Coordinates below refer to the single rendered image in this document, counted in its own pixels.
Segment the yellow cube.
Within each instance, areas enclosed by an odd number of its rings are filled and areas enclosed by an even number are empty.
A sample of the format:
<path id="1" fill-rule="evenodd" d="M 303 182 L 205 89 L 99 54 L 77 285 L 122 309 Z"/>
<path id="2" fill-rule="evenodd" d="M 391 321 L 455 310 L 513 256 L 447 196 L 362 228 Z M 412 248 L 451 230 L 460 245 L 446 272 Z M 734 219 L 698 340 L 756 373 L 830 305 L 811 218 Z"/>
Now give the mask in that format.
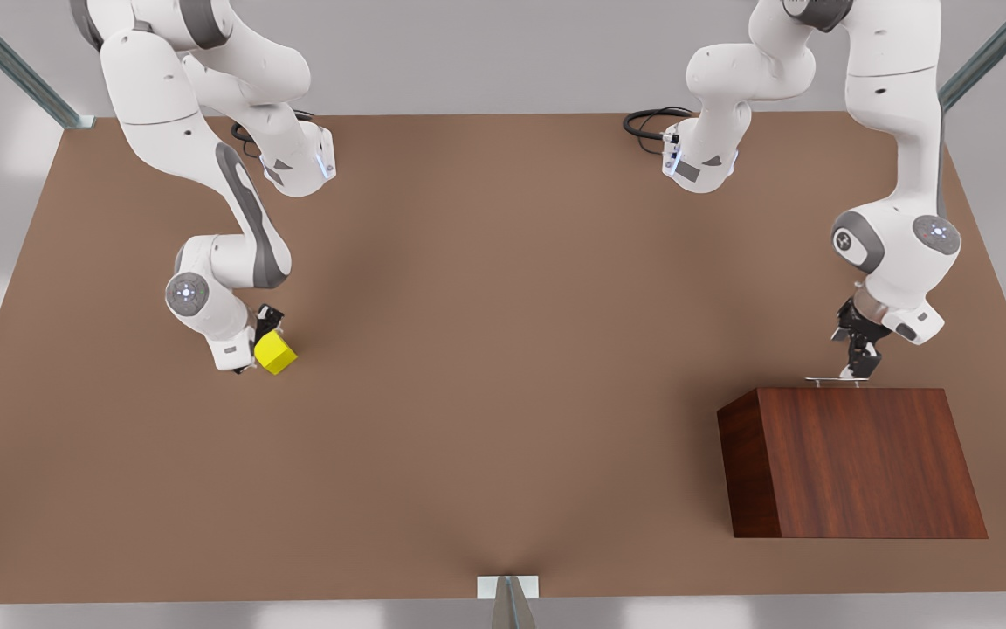
<path id="1" fill-rule="evenodd" d="M 268 373 L 278 375 L 296 361 L 297 354 L 286 342 L 282 330 L 276 328 L 256 341 L 254 358 Z"/>

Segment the brown wooden drawer cabinet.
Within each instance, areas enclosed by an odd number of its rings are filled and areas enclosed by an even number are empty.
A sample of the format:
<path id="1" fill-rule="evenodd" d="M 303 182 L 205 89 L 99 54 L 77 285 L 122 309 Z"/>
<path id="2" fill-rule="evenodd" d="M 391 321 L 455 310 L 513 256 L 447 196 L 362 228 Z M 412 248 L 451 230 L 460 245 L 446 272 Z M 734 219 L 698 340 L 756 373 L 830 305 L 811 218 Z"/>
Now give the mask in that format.
<path id="1" fill-rule="evenodd" d="M 942 389 L 759 387 L 716 418 L 735 536 L 989 534 Z"/>

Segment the silver frame post with foot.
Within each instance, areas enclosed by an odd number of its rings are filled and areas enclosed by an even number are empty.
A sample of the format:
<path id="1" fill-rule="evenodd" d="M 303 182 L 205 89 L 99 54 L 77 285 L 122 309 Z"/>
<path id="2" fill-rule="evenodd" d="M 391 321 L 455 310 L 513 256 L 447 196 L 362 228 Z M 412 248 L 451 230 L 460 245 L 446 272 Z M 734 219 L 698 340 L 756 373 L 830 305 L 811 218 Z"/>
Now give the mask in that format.
<path id="1" fill-rule="evenodd" d="M 528 601 L 539 585 L 538 576 L 478 576 L 478 598 L 493 602 L 491 629 L 536 629 Z"/>

